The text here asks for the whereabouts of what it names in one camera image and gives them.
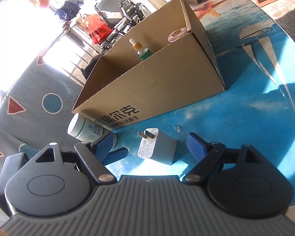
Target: black circular disc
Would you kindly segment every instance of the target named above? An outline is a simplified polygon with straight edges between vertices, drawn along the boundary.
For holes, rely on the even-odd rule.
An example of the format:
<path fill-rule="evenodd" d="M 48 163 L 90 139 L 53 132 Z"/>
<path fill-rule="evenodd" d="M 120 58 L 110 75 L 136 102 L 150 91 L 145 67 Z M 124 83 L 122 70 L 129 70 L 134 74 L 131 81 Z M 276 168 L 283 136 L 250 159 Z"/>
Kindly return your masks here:
<path fill-rule="evenodd" d="M 245 218 L 264 218 L 285 212 L 293 188 L 273 166 L 248 164 L 215 174 L 208 182 L 211 199 L 226 212 Z"/>
<path fill-rule="evenodd" d="M 6 199 L 16 212 L 59 216 L 81 206 L 90 195 L 91 184 L 83 173 L 63 164 L 34 165 L 21 168 L 6 185 Z"/>

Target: cardboard box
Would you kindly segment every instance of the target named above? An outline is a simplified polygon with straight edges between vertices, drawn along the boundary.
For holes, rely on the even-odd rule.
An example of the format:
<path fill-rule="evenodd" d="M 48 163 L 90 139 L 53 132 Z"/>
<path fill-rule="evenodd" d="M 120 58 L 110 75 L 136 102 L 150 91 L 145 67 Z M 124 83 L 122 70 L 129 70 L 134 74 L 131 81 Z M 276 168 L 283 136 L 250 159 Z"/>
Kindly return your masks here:
<path fill-rule="evenodd" d="M 169 43 L 181 26 L 187 34 Z M 129 39 L 154 53 L 142 61 Z M 96 63 L 73 113 L 121 128 L 225 91 L 205 30 L 184 0 L 171 0 L 133 27 Z"/>

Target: blue circle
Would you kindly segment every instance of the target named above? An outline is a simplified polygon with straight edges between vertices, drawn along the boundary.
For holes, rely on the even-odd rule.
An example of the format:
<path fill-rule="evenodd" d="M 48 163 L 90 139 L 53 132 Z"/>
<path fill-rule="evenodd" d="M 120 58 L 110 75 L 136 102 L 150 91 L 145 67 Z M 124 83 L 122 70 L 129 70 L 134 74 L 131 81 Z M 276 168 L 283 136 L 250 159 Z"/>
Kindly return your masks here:
<path fill-rule="evenodd" d="M 49 93 L 44 96 L 42 105 L 46 112 L 55 114 L 61 111 L 63 103 L 58 95 Z"/>

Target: orange ball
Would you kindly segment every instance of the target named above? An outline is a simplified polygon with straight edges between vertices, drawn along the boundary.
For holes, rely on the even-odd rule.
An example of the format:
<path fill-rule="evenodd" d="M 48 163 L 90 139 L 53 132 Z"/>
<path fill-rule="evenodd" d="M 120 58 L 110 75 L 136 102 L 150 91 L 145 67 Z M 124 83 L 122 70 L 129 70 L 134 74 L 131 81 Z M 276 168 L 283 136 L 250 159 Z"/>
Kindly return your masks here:
<path fill-rule="evenodd" d="M 48 8 L 50 5 L 50 0 L 38 0 L 38 7 L 39 8 Z"/>

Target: red plastic bag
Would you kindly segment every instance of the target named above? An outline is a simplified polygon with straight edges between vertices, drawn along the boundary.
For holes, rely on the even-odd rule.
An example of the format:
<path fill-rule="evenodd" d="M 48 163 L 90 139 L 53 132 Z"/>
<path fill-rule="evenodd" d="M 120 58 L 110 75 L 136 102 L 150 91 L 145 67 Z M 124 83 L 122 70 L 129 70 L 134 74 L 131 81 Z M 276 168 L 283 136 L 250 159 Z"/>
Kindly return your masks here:
<path fill-rule="evenodd" d="M 82 25 L 94 44 L 101 44 L 112 32 L 112 29 L 97 14 L 82 18 Z"/>

